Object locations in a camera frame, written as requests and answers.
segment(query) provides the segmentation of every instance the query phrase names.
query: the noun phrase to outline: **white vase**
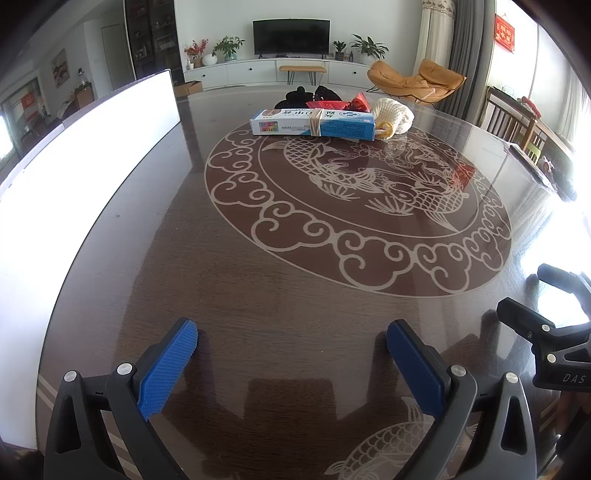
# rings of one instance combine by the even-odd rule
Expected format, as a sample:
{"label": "white vase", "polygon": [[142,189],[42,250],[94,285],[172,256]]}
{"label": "white vase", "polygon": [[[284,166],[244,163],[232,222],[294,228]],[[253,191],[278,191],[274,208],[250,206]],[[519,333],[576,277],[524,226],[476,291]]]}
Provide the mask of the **white vase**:
{"label": "white vase", "polygon": [[203,56],[203,65],[204,66],[209,67],[210,65],[215,65],[216,63],[217,63],[217,56],[214,55],[213,53]]}
{"label": "white vase", "polygon": [[367,55],[366,53],[361,54],[361,63],[364,65],[369,65],[370,67],[376,62],[376,58],[372,57],[371,55]]}

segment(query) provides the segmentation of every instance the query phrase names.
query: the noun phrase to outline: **white curtain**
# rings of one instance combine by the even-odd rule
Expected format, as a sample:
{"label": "white curtain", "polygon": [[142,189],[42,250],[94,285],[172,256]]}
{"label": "white curtain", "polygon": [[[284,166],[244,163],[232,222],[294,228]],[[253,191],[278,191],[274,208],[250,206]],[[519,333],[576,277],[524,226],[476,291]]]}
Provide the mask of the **white curtain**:
{"label": "white curtain", "polygon": [[584,117],[590,113],[589,108],[589,97],[583,89],[577,74],[571,68],[569,72],[569,89],[566,93],[564,110],[558,120],[557,133],[564,135],[571,144],[574,144],[577,130],[580,129]]}
{"label": "white curtain", "polygon": [[423,0],[423,16],[414,74],[417,74],[418,66],[423,59],[448,67],[452,50],[454,15],[453,0]]}

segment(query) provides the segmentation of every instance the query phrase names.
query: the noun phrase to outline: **curtain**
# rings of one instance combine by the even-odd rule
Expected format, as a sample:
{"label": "curtain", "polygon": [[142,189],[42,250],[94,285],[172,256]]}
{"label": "curtain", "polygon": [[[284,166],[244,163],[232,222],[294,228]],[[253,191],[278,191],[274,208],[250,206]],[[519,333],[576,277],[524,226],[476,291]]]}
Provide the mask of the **curtain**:
{"label": "curtain", "polygon": [[572,68],[569,71],[569,89],[566,93],[564,105],[564,110],[558,120],[556,133],[563,135],[572,145],[577,135],[580,120],[589,110],[589,97]]}
{"label": "curtain", "polygon": [[490,42],[484,35],[489,35],[489,23],[494,22],[488,14],[494,3],[495,0],[456,0],[449,69],[464,75],[466,81],[457,92],[441,102],[439,110],[442,112],[466,119],[473,96],[481,94],[482,81],[477,80],[488,76]]}
{"label": "curtain", "polygon": [[423,59],[429,59],[447,68],[452,50],[453,0],[423,0],[421,30],[418,37],[417,59],[414,73]]}

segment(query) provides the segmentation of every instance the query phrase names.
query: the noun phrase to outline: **white panel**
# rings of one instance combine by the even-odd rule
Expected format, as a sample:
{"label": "white panel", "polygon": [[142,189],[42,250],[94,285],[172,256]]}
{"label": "white panel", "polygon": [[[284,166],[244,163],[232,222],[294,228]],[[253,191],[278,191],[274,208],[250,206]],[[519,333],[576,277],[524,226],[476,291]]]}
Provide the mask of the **white panel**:
{"label": "white panel", "polygon": [[43,340],[66,274],[109,199],[179,122],[169,72],[136,82],[75,120],[0,197],[0,436],[36,447]]}
{"label": "white panel", "polygon": [[274,83],[277,81],[275,60],[228,63],[228,84]]}
{"label": "white panel", "polygon": [[353,64],[348,61],[341,63],[334,61],[330,64],[329,83],[369,89],[374,84],[369,81],[368,70],[369,67]]}

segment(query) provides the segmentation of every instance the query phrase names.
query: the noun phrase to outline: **window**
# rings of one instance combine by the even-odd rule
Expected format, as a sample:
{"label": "window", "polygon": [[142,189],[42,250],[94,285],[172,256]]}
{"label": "window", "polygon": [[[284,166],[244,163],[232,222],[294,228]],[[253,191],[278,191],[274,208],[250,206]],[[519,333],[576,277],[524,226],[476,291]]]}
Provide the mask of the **window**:
{"label": "window", "polygon": [[0,159],[6,157],[12,151],[12,141],[8,135],[8,127],[4,117],[0,116]]}

